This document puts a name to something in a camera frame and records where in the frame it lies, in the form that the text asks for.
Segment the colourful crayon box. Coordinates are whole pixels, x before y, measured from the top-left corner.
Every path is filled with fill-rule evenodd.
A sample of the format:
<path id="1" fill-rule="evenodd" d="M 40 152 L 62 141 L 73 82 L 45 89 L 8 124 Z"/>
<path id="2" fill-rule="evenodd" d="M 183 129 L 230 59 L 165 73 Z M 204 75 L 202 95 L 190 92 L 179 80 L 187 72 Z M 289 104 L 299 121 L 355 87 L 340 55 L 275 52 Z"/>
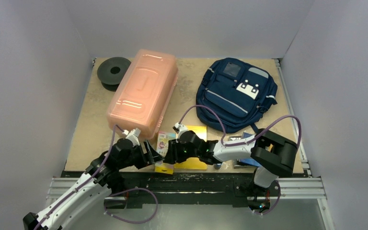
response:
<path id="1" fill-rule="evenodd" d="M 175 133 L 168 133 L 168 132 L 159 132 L 158 133 L 158 140 L 157 140 L 157 152 L 162 156 L 165 157 L 168 151 L 168 142 L 169 140 L 175 139 Z M 159 161 L 155 163 L 155 172 L 157 173 L 164 173 L 164 174 L 173 174 L 174 165 L 164 163 L 163 161 Z"/>

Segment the navy blue student backpack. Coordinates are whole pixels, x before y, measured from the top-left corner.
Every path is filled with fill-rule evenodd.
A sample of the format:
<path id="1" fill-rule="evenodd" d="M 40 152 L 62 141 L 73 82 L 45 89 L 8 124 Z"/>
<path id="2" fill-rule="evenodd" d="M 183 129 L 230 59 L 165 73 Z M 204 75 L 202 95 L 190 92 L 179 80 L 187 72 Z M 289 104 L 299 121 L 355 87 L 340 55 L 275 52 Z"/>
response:
<path id="1" fill-rule="evenodd" d="M 236 133 L 255 125 L 276 104 L 277 84 L 264 69 L 235 58 L 215 61 L 197 90 L 196 114 L 206 126 Z"/>

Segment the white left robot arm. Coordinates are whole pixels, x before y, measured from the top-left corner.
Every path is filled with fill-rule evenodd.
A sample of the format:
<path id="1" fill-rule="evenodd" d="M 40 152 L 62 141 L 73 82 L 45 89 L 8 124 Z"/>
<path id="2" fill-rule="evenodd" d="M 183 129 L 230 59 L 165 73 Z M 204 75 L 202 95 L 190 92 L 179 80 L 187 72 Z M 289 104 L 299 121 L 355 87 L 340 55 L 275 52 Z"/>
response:
<path id="1" fill-rule="evenodd" d="M 128 198 L 140 188 L 128 188 L 120 170 L 135 166 L 138 169 L 163 160 L 146 140 L 143 144 L 119 139 L 109 150 L 94 159 L 61 197 L 44 210 L 26 214 L 23 225 L 26 230 L 64 230 L 96 201 L 109 196 Z"/>

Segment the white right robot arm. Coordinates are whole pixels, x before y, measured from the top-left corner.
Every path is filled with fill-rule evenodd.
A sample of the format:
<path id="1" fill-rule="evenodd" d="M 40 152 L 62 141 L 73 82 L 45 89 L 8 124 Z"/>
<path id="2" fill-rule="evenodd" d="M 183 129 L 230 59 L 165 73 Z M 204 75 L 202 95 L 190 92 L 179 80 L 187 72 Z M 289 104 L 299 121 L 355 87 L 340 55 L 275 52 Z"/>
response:
<path id="1" fill-rule="evenodd" d="M 247 138 L 224 141 L 203 140 L 194 131 L 187 130 L 179 138 L 169 140 L 163 162 L 176 164 L 189 158 L 198 158 L 208 165 L 237 159 L 253 159 L 260 164 L 250 181 L 256 195 L 268 190 L 278 177 L 290 177 L 300 142 L 265 129 Z"/>

